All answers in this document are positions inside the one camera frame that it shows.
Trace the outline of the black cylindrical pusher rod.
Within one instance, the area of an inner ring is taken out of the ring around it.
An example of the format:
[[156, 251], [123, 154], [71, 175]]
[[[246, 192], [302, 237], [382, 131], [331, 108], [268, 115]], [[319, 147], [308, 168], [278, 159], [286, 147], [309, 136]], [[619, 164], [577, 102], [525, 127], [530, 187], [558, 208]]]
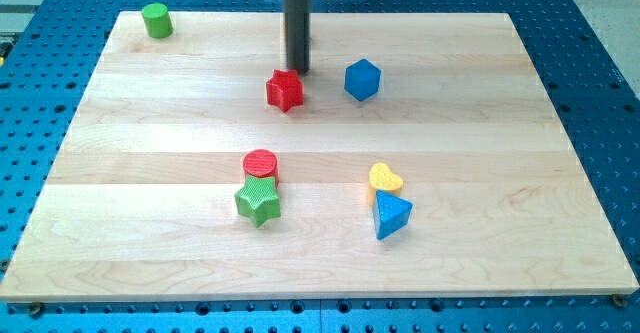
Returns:
[[283, 0], [286, 66], [298, 74], [310, 69], [311, 0]]

